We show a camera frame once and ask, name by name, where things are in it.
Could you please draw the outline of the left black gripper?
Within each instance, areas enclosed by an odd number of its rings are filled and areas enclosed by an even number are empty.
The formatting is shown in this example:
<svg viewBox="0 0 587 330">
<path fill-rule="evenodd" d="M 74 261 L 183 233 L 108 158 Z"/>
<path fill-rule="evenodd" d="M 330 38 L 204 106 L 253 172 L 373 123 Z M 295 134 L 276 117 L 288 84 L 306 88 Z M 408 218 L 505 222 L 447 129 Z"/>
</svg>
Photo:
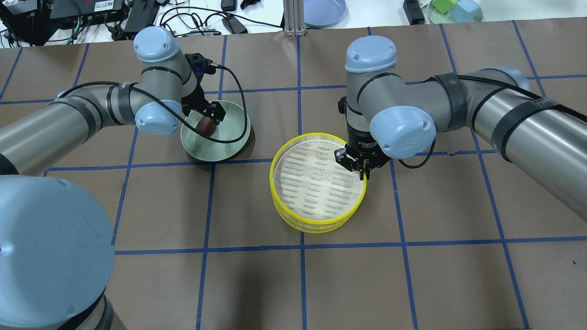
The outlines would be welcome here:
<svg viewBox="0 0 587 330">
<path fill-rule="evenodd" d="M 184 85 L 187 86 L 187 83 L 194 82 L 195 87 L 187 96 L 182 97 L 183 115 L 188 116 L 192 111 L 197 111 L 199 114 L 211 118 L 216 125 L 220 124 L 226 117 L 226 110 L 219 102 L 208 102 L 201 86 L 204 75 L 215 74 L 220 65 L 205 58 L 202 54 L 185 54 L 184 56 L 191 70 Z"/>
</svg>

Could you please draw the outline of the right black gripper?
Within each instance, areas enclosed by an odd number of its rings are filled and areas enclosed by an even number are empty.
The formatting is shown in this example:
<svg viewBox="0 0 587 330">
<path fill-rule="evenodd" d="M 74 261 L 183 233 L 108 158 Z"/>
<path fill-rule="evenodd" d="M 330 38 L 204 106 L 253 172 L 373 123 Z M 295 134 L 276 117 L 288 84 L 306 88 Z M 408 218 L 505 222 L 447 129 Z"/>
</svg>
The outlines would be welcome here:
<svg viewBox="0 0 587 330">
<path fill-rule="evenodd" d="M 338 165 L 358 172 L 361 181 L 368 181 L 371 171 L 390 161 L 370 133 L 350 133 L 344 148 L 335 150 L 334 155 Z"/>
</svg>

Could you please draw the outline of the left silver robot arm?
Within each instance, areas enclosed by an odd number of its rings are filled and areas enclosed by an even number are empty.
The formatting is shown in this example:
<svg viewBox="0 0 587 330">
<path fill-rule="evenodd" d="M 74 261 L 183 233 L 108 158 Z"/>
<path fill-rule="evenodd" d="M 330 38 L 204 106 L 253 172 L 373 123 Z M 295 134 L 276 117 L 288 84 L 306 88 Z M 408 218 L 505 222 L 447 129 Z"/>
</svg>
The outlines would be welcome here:
<svg viewBox="0 0 587 330">
<path fill-rule="evenodd" d="M 113 228 L 92 194 L 43 172 L 109 126 L 174 134 L 191 110 L 216 124 L 224 113 L 200 83 L 219 64 L 183 54 L 163 27 L 133 42 L 140 83 L 90 82 L 59 94 L 1 129 L 1 326 L 82 329 L 113 323 L 105 298 L 115 265 Z"/>
</svg>

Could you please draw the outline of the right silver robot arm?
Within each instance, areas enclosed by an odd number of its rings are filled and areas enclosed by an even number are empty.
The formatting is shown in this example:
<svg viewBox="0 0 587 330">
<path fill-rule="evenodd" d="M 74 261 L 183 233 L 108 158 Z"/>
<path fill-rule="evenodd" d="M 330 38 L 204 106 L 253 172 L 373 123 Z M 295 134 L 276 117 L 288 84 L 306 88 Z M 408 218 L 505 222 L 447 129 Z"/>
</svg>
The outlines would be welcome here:
<svg viewBox="0 0 587 330">
<path fill-rule="evenodd" d="M 511 66 L 445 73 L 408 84 L 396 46 L 379 35 L 346 50 L 347 92 L 339 111 L 348 141 L 335 160 L 367 179 L 390 160 L 430 151 L 437 134 L 469 127 L 581 219 L 587 210 L 586 116 L 530 91 Z"/>
</svg>

